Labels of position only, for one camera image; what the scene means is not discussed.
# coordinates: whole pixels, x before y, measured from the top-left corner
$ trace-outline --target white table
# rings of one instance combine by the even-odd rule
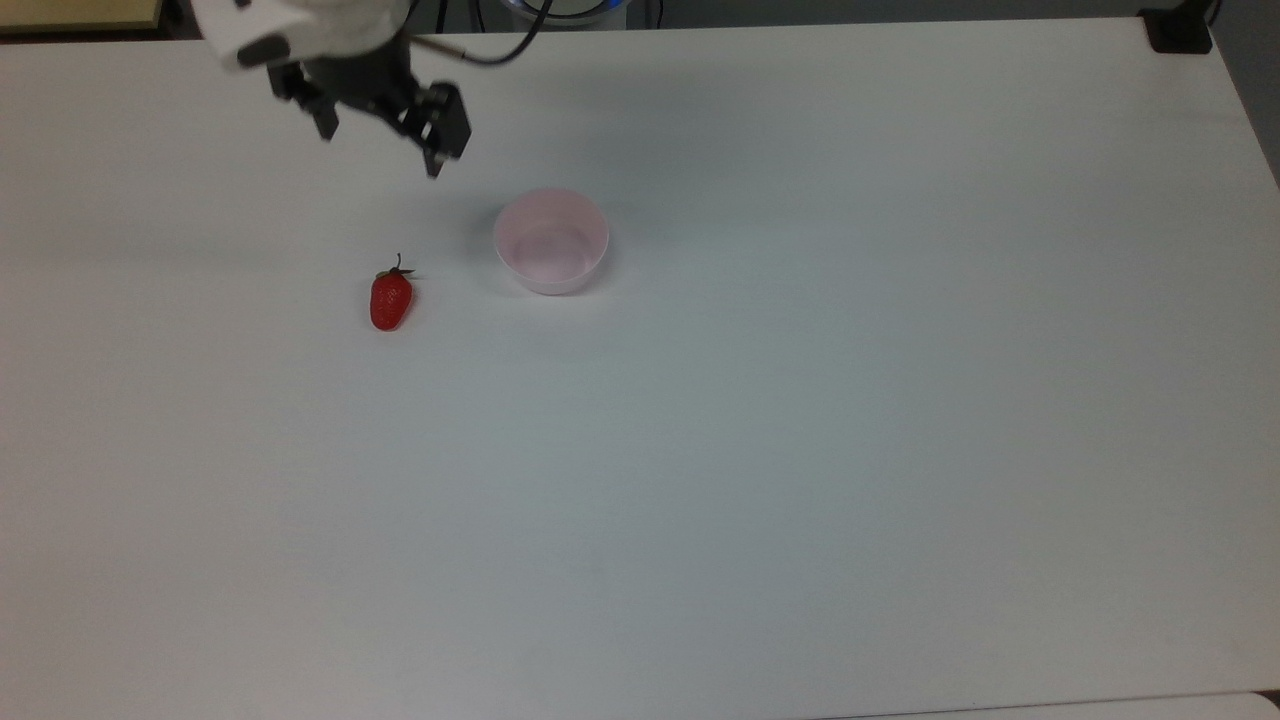
[[[416,69],[475,127],[434,183],[198,44],[0,47],[6,719],[1280,685],[1280,193],[1216,54],[1089,19]],[[613,224],[582,296],[489,245],[541,184]]]

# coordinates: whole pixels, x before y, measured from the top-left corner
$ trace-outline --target pink bowl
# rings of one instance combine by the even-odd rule
[[[609,246],[609,223],[586,196],[543,188],[507,205],[493,237],[498,256],[520,284],[543,295],[563,295],[591,281]]]

